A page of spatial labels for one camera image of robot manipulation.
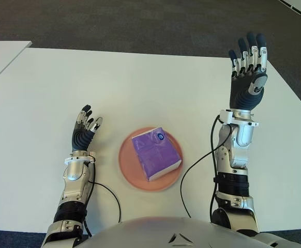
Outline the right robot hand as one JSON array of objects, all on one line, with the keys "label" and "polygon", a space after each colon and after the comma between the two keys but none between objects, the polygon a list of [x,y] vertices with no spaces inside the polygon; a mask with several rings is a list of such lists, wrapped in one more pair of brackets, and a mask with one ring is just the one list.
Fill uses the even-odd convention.
[{"label": "right robot hand", "polygon": [[232,66],[230,108],[250,111],[262,100],[267,81],[267,47],[263,34],[249,32],[238,40],[240,58],[229,50]]}]

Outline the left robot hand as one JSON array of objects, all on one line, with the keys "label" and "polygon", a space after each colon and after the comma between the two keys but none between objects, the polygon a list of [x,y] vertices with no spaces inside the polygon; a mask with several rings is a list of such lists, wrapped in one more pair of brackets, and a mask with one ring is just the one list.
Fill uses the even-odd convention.
[{"label": "left robot hand", "polygon": [[91,114],[90,105],[84,106],[79,112],[72,133],[72,152],[87,151],[95,133],[101,127],[103,118],[94,119],[90,117]]}]

